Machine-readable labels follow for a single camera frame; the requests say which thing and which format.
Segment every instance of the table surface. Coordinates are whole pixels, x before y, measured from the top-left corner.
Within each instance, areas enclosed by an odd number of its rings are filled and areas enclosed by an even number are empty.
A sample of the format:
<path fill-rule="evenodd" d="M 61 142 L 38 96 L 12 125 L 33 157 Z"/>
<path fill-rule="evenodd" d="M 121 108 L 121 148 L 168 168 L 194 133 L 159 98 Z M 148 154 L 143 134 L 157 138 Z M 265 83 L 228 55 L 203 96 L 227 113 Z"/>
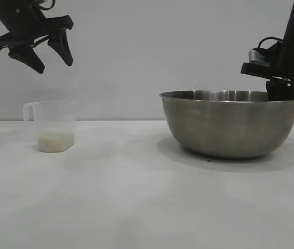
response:
<path fill-rule="evenodd" d="M 182 150 L 165 121 L 78 122 L 77 137 L 40 153 L 32 122 L 0 122 L 0 248 L 294 248 L 294 129 L 244 161 Z"/>

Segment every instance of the measuring cup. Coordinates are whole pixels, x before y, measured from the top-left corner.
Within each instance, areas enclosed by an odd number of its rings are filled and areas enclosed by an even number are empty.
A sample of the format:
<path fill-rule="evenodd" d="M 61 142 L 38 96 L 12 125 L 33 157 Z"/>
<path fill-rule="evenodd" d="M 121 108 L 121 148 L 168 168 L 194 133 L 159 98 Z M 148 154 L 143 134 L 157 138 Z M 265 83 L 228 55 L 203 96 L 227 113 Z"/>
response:
<path fill-rule="evenodd" d="M 38 150 L 56 153 L 67 150 L 75 142 L 76 105 L 71 101 L 26 103 L 23 119 L 28 121 L 33 108 Z"/>

